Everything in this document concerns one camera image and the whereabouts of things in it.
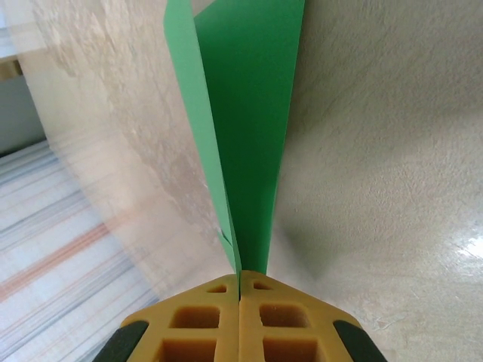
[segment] striped carpet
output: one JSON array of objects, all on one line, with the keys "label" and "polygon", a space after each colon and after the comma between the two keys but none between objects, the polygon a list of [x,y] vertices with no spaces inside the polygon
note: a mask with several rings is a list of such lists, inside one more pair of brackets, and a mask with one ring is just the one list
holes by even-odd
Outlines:
[{"label": "striped carpet", "polygon": [[0,360],[91,361],[157,302],[47,142],[0,158]]}]

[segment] green folder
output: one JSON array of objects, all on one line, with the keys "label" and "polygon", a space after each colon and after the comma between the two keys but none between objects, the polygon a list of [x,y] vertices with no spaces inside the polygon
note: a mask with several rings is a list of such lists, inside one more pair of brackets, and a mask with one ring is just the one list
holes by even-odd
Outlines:
[{"label": "green folder", "polygon": [[266,273],[305,0],[169,0],[165,36],[237,274]]}]

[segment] green cardboard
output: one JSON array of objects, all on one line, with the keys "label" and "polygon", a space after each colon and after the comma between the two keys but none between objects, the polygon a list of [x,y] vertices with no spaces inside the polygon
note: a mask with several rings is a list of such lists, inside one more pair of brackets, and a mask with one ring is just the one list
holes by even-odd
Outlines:
[{"label": "green cardboard", "polygon": [[235,270],[266,272],[304,0],[170,0],[165,35]]}]

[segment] green paper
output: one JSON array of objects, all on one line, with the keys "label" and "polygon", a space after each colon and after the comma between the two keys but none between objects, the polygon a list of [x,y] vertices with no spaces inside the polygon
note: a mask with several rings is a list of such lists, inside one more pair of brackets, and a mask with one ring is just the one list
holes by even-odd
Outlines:
[{"label": "green paper", "polygon": [[266,272],[304,2],[216,0],[194,21],[189,0],[166,9],[171,58],[237,274]]}]

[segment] black rubber pad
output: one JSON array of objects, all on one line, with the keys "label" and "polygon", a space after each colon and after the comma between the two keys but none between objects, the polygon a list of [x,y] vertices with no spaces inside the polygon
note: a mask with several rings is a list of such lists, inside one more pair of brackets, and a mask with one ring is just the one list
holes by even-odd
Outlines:
[{"label": "black rubber pad", "polygon": [[126,362],[148,326],[148,322],[138,321],[119,328],[93,362]]},{"label": "black rubber pad", "polygon": [[345,321],[335,321],[334,327],[354,362],[387,362],[361,328]]}]

